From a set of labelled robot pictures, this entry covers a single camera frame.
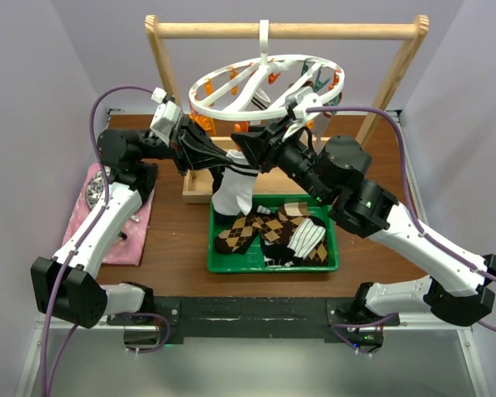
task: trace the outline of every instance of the gray floor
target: gray floor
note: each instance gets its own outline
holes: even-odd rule
[[[50,357],[66,331],[53,331]],[[40,396],[37,376],[32,396]],[[373,359],[315,340],[188,339],[136,357],[120,330],[79,330],[53,396],[475,395],[453,331],[390,331]]]

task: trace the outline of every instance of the pink towel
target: pink towel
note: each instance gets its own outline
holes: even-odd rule
[[[63,238],[63,245],[77,232],[81,223],[90,213],[90,208],[86,203],[86,198],[84,197],[84,192],[91,178],[99,171],[99,164],[94,163],[88,168],[88,173],[86,175],[86,181],[81,188],[81,193],[77,198],[75,203],[74,211],[69,220],[68,228]],[[114,242],[109,248],[107,255],[103,259],[103,263],[109,265],[136,265],[140,264],[141,253],[143,252],[143,247],[145,245],[145,235],[147,234],[147,228],[150,219],[150,209],[152,207],[152,198],[155,195],[153,190],[145,204],[136,213],[139,222],[128,220],[123,226],[123,232],[127,235],[126,240],[119,240]]]

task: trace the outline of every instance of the drying rack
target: drying rack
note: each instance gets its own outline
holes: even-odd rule
[[[418,15],[413,23],[270,23],[269,39],[292,40],[390,40],[402,44],[377,92],[372,105],[384,109],[395,94],[415,54],[428,33],[428,17]],[[145,18],[145,32],[155,58],[164,90],[174,95],[181,106],[179,88],[174,77],[169,52],[165,46],[168,39],[258,39],[259,23],[168,23],[159,22],[156,15]],[[356,140],[366,145],[379,123],[380,117],[368,114],[358,131]],[[214,137],[223,149],[233,148],[230,138]],[[257,194],[303,193],[294,182],[280,170],[261,175],[255,186]],[[183,198],[186,203],[209,203],[211,198],[211,175],[207,171],[192,171],[184,180]]]

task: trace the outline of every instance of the green plastic tray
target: green plastic tray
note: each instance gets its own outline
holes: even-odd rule
[[[276,272],[322,272],[338,269],[338,250],[336,249],[336,232],[334,222],[328,217],[329,207],[318,207],[316,201],[306,194],[257,194],[254,201],[259,205],[275,210],[283,203],[307,202],[312,215],[319,217],[327,225],[327,266],[294,266],[294,267],[266,267],[263,253],[260,249],[260,237],[256,237],[246,254],[224,255],[215,251],[213,241],[228,226],[218,226],[213,219],[213,204],[209,216],[209,244],[207,253],[207,268],[213,273],[276,273]]]

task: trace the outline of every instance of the brown tabletop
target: brown tabletop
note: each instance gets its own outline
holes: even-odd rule
[[[112,116],[112,128],[146,129],[151,115]],[[326,136],[355,136],[362,116],[334,117]],[[231,124],[217,122],[227,136]],[[367,177],[403,201],[398,146],[391,127],[382,121],[365,148],[373,156]],[[182,201],[184,178],[170,160],[160,160],[156,193],[140,266],[103,265],[100,284],[134,281],[156,295],[171,296],[353,296],[362,282],[394,283],[422,277],[424,272],[399,254],[336,228],[340,268],[332,273],[217,275],[207,270],[209,205]]]

